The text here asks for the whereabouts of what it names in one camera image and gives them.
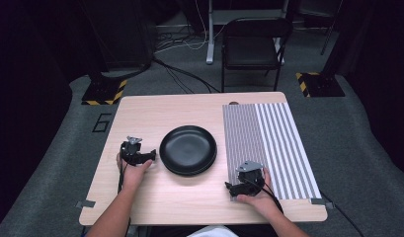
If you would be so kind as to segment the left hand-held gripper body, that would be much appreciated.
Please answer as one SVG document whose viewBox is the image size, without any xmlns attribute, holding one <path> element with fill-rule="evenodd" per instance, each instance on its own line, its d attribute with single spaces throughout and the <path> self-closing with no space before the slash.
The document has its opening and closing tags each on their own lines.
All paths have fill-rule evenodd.
<svg viewBox="0 0 404 237">
<path fill-rule="evenodd" d="M 145 157 L 139 153 L 141 147 L 141 138 L 128 136 L 127 141 L 121 144 L 120 157 L 129 165 L 143 164 Z"/>
</svg>

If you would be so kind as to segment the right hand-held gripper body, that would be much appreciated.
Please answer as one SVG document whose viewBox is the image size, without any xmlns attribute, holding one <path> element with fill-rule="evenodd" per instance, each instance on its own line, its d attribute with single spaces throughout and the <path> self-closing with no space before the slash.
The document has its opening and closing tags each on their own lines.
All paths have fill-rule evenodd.
<svg viewBox="0 0 404 237">
<path fill-rule="evenodd" d="M 245 161 L 236 168 L 240 184 L 251 184 L 255 188 L 252 196 L 258 194 L 265 184 L 262 169 L 263 165 L 254 161 Z"/>
</svg>

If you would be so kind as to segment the black round plate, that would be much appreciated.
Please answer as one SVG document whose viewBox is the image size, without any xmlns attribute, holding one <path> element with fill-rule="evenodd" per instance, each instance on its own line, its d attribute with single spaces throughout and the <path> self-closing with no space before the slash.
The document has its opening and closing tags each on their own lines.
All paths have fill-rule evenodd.
<svg viewBox="0 0 404 237">
<path fill-rule="evenodd" d="M 179 176 L 190 177 L 208 170 L 215 161 L 215 158 L 215 155 L 180 155 L 174 157 L 164 156 L 161 160 L 165 167 L 172 173 Z"/>
<path fill-rule="evenodd" d="M 159 147 L 160 158 L 164 156 L 206 156 L 217 153 L 216 141 L 204 128 L 196 125 L 183 125 L 171 130 Z"/>
</svg>

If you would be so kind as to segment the person's left hand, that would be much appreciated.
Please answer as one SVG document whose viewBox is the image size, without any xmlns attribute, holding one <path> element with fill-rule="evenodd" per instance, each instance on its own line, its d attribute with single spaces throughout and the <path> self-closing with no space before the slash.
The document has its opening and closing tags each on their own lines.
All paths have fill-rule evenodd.
<svg viewBox="0 0 404 237">
<path fill-rule="evenodd" d="M 121 190 L 126 192 L 136 192 L 143 181 L 145 172 L 152 165 L 152 160 L 148 160 L 137 166 L 131 166 L 122 160 L 120 155 L 117 155 L 117 165 L 121 175 Z"/>
</svg>

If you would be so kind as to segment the person's right hand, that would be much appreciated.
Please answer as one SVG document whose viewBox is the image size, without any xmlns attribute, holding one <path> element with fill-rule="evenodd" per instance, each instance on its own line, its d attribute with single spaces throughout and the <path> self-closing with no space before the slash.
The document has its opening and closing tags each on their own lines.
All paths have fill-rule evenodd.
<svg viewBox="0 0 404 237">
<path fill-rule="evenodd" d="M 267 168 L 263 169 L 263 177 L 265 179 L 265 184 L 258 194 L 254 197 L 238 195 L 236 199 L 240 202 L 252 205 L 265 218 L 282 215 L 282 212 L 272 197 L 273 191 L 271 189 L 271 176 Z"/>
</svg>

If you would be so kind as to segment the striped woven placemat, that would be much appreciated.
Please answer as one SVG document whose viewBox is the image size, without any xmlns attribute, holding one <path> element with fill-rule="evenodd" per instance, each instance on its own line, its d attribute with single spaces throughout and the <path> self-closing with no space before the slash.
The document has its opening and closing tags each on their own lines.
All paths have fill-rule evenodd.
<svg viewBox="0 0 404 237">
<path fill-rule="evenodd" d="M 222 107 L 228 180 L 253 161 L 268 168 L 279 199 L 320 198 L 321 194 L 287 103 Z"/>
</svg>

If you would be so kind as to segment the person's white clothing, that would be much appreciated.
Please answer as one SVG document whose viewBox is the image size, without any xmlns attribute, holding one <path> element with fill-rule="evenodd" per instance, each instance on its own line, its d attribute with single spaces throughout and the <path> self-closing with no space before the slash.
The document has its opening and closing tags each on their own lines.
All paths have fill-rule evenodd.
<svg viewBox="0 0 404 237">
<path fill-rule="evenodd" d="M 221 225 L 206 226 L 187 237 L 238 237 L 229 228 Z"/>
</svg>

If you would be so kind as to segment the black stand base, striped tape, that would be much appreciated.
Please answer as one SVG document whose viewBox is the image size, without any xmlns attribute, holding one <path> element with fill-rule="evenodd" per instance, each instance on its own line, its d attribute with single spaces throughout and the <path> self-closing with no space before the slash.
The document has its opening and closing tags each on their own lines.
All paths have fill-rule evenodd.
<svg viewBox="0 0 404 237">
<path fill-rule="evenodd" d="M 304 97 L 344 97 L 345 93 L 334 77 L 327 78 L 317 72 L 295 74 Z"/>
<path fill-rule="evenodd" d="M 114 105 L 120 99 L 126 80 L 92 82 L 82 97 L 83 105 L 99 106 Z"/>
</svg>

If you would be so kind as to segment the grey tape piece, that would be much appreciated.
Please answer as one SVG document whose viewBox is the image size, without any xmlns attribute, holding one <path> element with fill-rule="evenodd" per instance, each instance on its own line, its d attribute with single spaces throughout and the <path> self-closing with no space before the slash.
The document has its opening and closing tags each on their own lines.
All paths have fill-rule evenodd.
<svg viewBox="0 0 404 237">
<path fill-rule="evenodd" d="M 87 199 L 83 199 L 83 200 L 79 200 L 76 202 L 75 207 L 77 208 L 83 208 L 83 207 L 90 207 L 93 208 L 95 205 L 95 201 L 91 201 L 91 200 L 87 200 Z"/>
<path fill-rule="evenodd" d="M 335 207 L 335 204 L 333 204 L 329 200 L 326 200 L 325 198 L 312 198 L 310 200 L 310 203 L 315 205 L 323 205 L 324 207 L 329 209 L 333 209 Z"/>
</svg>

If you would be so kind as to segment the black folding chair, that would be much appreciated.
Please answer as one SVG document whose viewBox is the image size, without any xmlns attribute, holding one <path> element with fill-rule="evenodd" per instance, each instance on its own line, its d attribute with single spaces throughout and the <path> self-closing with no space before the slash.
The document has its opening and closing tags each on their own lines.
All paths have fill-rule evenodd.
<svg viewBox="0 0 404 237">
<path fill-rule="evenodd" d="M 276 91 L 292 23 L 285 18 L 239 18 L 224 26 L 221 47 L 221 91 L 225 71 L 264 70 L 276 72 Z"/>
</svg>

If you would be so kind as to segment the white desk frame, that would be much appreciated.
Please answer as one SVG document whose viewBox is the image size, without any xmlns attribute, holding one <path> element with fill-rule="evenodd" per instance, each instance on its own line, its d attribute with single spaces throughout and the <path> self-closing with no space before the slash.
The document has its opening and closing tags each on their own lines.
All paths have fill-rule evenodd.
<svg viewBox="0 0 404 237">
<path fill-rule="evenodd" d="M 205 63 L 211 65 L 214 59 L 214 26 L 226 25 L 238 18 L 252 17 L 282 17 L 287 13 L 288 0 L 283 0 L 283 5 L 278 9 L 265 10 L 215 10 L 213 0 L 208 0 L 208 42 Z"/>
</svg>

